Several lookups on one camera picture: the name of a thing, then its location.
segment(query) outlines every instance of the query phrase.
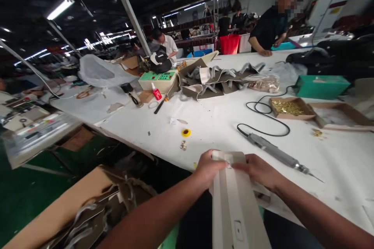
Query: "clear plastic bag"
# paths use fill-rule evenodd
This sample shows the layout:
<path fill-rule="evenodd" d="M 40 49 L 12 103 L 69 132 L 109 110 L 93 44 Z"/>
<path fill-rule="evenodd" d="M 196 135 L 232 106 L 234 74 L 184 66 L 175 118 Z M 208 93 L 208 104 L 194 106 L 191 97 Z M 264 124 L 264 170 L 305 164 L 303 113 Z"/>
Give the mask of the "clear plastic bag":
<path fill-rule="evenodd" d="M 79 61 L 79 77 L 91 86 L 109 88 L 137 78 L 124 71 L 119 64 L 111 64 L 93 54 L 87 54 Z"/>
<path fill-rule="evenodd" d="M 248 85 L 251 89 L 265 91 L 268 93 L 277 93 L 279 91 L 279 79 L 277 76 L 270 75 L 257 81 L 250 81 Z"/>
<path fill-rule="evenodd" d="M 293 86 L 296 84 L 299 75 L 307 74 L 307 68 L 305 65 L 277 63 L 272 69 L 263 71 L 261 74 L 277 76 L 282 86 Z"/>

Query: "hand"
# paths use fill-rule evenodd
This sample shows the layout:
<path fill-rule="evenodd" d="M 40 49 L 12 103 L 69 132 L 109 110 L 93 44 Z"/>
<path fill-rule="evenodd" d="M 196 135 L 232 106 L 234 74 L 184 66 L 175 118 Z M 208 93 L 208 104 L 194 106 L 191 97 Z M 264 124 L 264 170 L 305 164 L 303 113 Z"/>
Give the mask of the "hand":
<path fill-rule="evenodd" d="M 268 51 L 268 50 L 262 50 L 262 51 L 259 51 L 258 53 L 262 56 L 272 56 L 273 55 L 272 51 Z"/>
<path fill-rule="evenodd" d="M 283 37 L 279 38 L 278 40 L 275 41 L 275 43 L 274 43 L 274 47 L 279 47 L 280 44 L 283 43 L 283 41 L 284 41 L 284 38 L 283 38 Z"/>
<path fill-rule="evenodd" d="M 259 156 L 247 154 L 245 159 L 248 164 L 233 163 L 232 168 L 248 173 L 251 180 L 264 185 L 269 191 L 274 192 L 280 182 L 285 179 L 282 174 Z"/>
<path fill-rule="evenodd" d="M 198 167 L 194 172 L 194 175 L 199 178 L 199 181 L 205 187 L 205 189 L 209 188 L 218 171 L 226 168 L 228 165 L 226 161 L 213 160 L 212 152 L 213 150 L 208 150 L 201 155 Z"/>

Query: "glue bottle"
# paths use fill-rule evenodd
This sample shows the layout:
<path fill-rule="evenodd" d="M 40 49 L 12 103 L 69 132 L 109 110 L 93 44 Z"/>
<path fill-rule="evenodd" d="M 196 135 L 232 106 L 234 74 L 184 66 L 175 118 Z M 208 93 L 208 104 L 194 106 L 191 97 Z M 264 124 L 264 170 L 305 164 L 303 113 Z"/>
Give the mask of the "glue bottle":
<path fill-rule="evenodd" d="M 152 90 L 153 90 L 153 95 L 155 96 L 156 100 L 160 100 L 162 98 L 162 95 L 159 89 L 155 87 L 154 83 L 152 83 Z"/>

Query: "black shirt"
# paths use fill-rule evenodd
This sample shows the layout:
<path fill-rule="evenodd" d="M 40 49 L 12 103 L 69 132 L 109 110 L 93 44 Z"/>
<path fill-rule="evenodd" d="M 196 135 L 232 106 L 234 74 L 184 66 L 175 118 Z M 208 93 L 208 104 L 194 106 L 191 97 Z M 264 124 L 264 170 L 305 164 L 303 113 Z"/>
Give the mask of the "black shirt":
<path fill-rule="evenodd" d="M 231 21 L 229 17 L 223 17 L 218 20 L 218 27 L 219 27 L 218 37 L 229 35 L 228 30 L 229 30 L 229 25 L 231 24 L 230 22 Z"/>
<path fill-rule="evenodd" d="M 249 37 L 256 37 L 258 43 L 265 50 L 271 50 L 275 43 L 275 37 L 287 32 L 287 13 L 279 13 L 278 7 L 268 9 L 257 21 Z"/>
<path fill-rule="evenodd" d="M 236 25 L 236 28 L 242 28 L 243 24 L 243 14 L 240 13 L 238 16 L 235 14 L 233 16 L 232 25 Z"/>

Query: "white plastic bag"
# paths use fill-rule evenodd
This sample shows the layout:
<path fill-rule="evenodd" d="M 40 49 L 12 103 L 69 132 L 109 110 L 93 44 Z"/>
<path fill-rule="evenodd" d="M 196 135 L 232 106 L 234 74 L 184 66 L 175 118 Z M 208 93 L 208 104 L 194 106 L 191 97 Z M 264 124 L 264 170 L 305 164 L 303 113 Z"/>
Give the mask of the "white plastic bag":
<path fill-rule="evenodd" d="M 81 67 L 79 76 L 91 86 L 109 88 L 137 78 L 124 71 L 119 64 L 113 65 L 93 54 L 85 55 L 79 62 Z"/>

